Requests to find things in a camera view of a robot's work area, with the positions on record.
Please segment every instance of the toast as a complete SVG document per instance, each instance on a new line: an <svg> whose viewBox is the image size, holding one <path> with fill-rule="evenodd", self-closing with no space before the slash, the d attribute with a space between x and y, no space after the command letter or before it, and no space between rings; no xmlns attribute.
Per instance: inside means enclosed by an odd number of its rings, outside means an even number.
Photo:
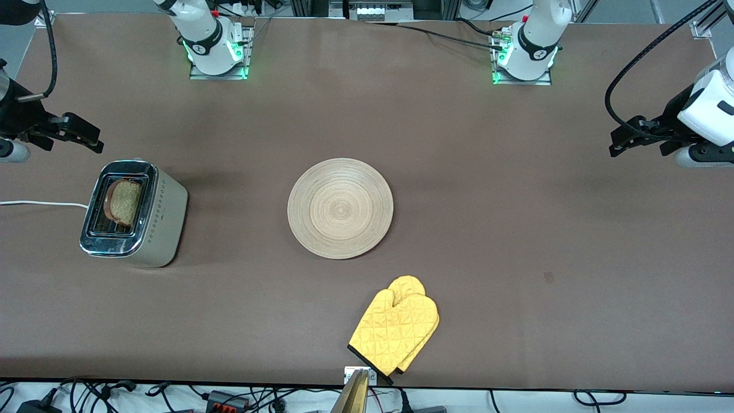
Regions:
<svg viewBox="0 0 734 413"><path fill-rule="evenodd" d="M107 188L102 209L104 215L117 225L132 226L135 221L142 185L120 179Z"/></svg>

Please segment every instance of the wooden plate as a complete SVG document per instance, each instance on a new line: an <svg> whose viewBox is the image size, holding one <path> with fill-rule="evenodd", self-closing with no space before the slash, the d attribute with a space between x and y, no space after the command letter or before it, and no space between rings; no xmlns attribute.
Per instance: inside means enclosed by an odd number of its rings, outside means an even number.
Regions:
<svg viewBox="0 0 734 413"><path fill-rule="evenodd" d="M307 170L288 199L288 223L306 249L331 259L371 250L393 220L393 194L382 175L356 159L336 158Z"/></svg>

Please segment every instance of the oven mitt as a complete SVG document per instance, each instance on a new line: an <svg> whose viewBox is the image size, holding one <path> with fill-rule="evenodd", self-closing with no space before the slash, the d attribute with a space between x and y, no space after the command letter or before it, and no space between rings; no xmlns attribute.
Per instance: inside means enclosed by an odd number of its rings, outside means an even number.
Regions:
<svg viewBox="0 0 734 413"><path fill-rule="evenodd" d="M414 276L402 276L398 277L390 283L390 286L388 287L388 290L392 290L395 293L395 298L393 301L393 305L396 306L400 301L403 300L403 298L412 295L412 294L419 294L419 295L425 295L426 294L426 288L421 284L421 282ZM408 356L398 364L398 367L396 368L396 371L400 374L405 373L405 370L408 369L410 366L410 363L413 362L415 359L415 356L418 355L418 352L423 350L423 346L426 344L429 338L433 335L433 332L436 331L436 327L438 327L438 323L440 321L440 318L438 317L438 314L436 314L436 324L433 325L433 328L429 331L429 333L421 340L418 345L413 349L413 351L408 354Z"/></svg>
<svg viewBox="0 0 734 413"><path fill-rule="evenodd" d="M388 376L426 339L438 322L436 304L425 295L408 295L397 305L394 301L394 291L378 292L348 346L388 384L392 384Z"/></svg>

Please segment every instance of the toaster power cord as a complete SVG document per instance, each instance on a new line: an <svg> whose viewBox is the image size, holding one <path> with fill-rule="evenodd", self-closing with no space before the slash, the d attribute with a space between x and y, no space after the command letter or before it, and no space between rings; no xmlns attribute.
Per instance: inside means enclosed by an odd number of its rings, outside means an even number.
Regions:
<svg viewBox="0 0 734 413"><path fill-rule="evenodd" d="M22 204L33 204L33 205L57 205L60 207L81 207L89 209L89 205L77 204L75 202L46 202L46 201L0 201L0 205L22 205Z"/></svg>

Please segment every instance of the silver toaster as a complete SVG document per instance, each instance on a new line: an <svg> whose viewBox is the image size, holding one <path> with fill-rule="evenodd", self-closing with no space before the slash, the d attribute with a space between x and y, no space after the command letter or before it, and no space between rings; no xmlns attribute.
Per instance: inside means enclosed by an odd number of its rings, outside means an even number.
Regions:
<svg viewBox="0 0 734 413"><path fill-rule="evenodd" d="M121 179L142 186L130 226L108 219L103 210L107 190ZM124 259L137 267L163 267L175 256L188 198L186 188L149 162L112 162L97 179L79 245L91 256Z"/></svg>

